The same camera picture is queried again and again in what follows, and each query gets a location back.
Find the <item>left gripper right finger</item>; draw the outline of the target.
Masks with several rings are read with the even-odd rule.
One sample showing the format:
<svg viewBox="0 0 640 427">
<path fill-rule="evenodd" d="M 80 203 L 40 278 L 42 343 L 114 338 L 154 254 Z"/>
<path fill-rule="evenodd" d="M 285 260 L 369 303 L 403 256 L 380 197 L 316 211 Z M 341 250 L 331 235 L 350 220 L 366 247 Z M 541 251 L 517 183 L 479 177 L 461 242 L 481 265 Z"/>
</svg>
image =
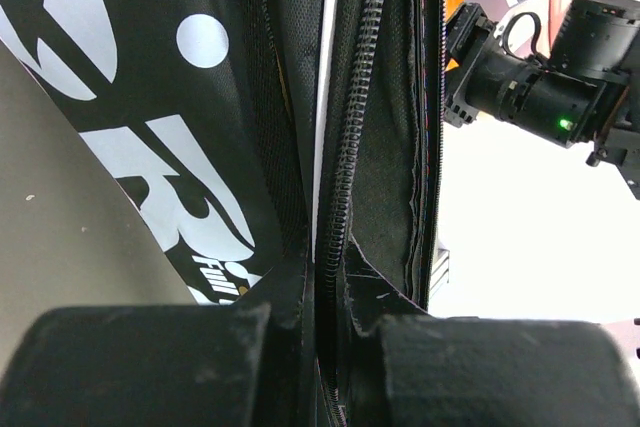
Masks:
<svg viewBox="0 0 640 427">
<path fill-rule="evenodd" d="M 350 246 L 352 426 L 635 426 L 639 392 L 612 338 L 585 322 L 438 319 Z"/>
</svg>

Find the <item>white badminton racket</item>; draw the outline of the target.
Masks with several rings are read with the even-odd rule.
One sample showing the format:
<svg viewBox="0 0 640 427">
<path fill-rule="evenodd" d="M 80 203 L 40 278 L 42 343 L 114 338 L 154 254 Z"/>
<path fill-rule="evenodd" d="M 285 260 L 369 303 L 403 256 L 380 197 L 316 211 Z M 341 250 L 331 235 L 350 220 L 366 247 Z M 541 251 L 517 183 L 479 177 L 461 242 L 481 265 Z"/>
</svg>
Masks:
<svg viewBox="0 0 640 427">
<path fill-rule="evenodd" d="M 321 177 L 323 167 L 324 139 L 328 111 L 328 98 L 331 81 L 331 63 L 334 45 L 336 11 L 338 0 L 324 0 L 321 22 L 320 55 L 318 70 L 318 86 L 316 97 L 313 189 L 312 189 L 312 222 L 311 222 L 311 261 L 316 260 L 319 236 L 319 207 L 321 193 Z"/>
</svg>

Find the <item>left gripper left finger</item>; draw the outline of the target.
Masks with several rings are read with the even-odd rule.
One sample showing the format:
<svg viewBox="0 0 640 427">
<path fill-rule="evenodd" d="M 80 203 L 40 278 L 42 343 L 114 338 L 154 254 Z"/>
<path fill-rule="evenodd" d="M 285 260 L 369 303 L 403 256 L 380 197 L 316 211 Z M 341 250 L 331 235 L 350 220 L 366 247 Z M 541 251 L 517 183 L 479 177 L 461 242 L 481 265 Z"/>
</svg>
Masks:
<svg viewBox="0 0 640 427">
<path fill-rule="evenodd" d="M 1 382 L 5 426 L 306 426 L 315 413 L 306 254 L 228 306 L 61 308 Z"/>
</svg>

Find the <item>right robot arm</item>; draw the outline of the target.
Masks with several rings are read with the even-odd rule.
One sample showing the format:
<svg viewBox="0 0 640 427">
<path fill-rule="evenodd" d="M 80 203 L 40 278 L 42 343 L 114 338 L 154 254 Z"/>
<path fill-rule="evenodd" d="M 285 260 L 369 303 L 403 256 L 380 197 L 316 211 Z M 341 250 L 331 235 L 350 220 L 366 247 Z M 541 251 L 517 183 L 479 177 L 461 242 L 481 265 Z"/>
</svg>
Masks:
<svg viewBox="0 0 640 427">
<path fill-rule="evenodd" d="M 446 24 L 444 119 L 462 127 L 479 113 L 568 148 L 593 143 L 587 163 L 617 168 L 639 193 L 639 3 L 571 0 L 549 56 L 516 56 L 509 35 L 477 3 Z"/>
</svg>

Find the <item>black sport racket bag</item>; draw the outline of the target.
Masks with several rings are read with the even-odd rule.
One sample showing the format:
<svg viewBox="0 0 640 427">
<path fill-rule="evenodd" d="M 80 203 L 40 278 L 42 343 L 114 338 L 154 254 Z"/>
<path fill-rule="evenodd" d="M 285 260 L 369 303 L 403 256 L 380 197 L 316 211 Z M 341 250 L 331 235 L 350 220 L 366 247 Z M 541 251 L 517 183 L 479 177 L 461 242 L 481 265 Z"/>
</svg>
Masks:
<svg viewBox="0 0 640 427">
<path fill-rule="evenodd" d="M 432 0 L 338 0 L 311 261 L 322 0 L 1 0 L 1 40 L 131 200 L 196 296 L 238 301 L 285 259 L 312 279 L 314 385 L 347 419 L 350 246 L 420 310 Z"/>
</svg>

